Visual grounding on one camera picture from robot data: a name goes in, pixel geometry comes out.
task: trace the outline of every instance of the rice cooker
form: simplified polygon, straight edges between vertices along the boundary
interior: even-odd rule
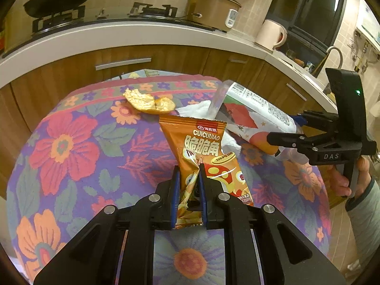
[[[229,31],[234,26],[241,4],[236,0],[197,0],[193,21]]]

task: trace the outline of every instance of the cabinet handle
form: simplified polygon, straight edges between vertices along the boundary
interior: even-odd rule
[[[122,65],[130,65],[130,64],[139,64],[145,62],[151,62],[152,58],[141,58],[141,59],[130,59],[124,61],[111,62],[106,64],[95,65],[95,70],[99,71],[101,69],[122,66]]]
[[[234,60],[234,59],[229,59],[230,62],[232,63],[241,63],[241,64],[246,64],[247,61],[242,61],[242,60]]]
[[[292,90],[294,93],[296,93],[301,99],[303,99],[305,102],[307,102],[307,98],[305,98],[300,92],[298,92],[296,89],[294,89],[289,83],[287,83],[286,85],[290,90]]]

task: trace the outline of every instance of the human hand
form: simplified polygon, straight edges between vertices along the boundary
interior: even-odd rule
[[[369,161],[364,157],[360,157],[356,163],[356,166],[359,170],[359,176],[355,199],[359,198],[364,193],[371,182],[371,176],[369,175]],[[351,189],[348,187],[348,179],[342,176],[342,174],[339,173],[333,165],[328,169],[328,173],[331,177],[330,188],[335,192],[335,194],[337,196],[350,196]]]

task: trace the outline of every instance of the kitchen counter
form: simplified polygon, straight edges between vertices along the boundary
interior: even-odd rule
[[[323,86],[283,53],[269,53],[232,33],[155,22],[94,23],[27,43],[0,60],[0,88],[40,66],[93,50],[130,45],[189,45],[240,53],[267,61],[309,93],[326,111],[337,112]]]

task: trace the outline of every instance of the tablecloth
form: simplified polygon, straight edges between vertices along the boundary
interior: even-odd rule
[[[133,205],[171,177],[176,161],[158,116],[133,109],[125,89],[166,96],[182,107],[210,100],[219,83],[201,75],[139,78],[143,74],[159,73],[137,72],[71,93],[23,147],[7,210],[14,249],[31,281],[104,206]],[[255,206],[272,203],[327,254],[329,204],[317,167],[279,162],[237,141]],[[223,241],[222,230],[203,226],[156,232],[153,283],[224,284]]]

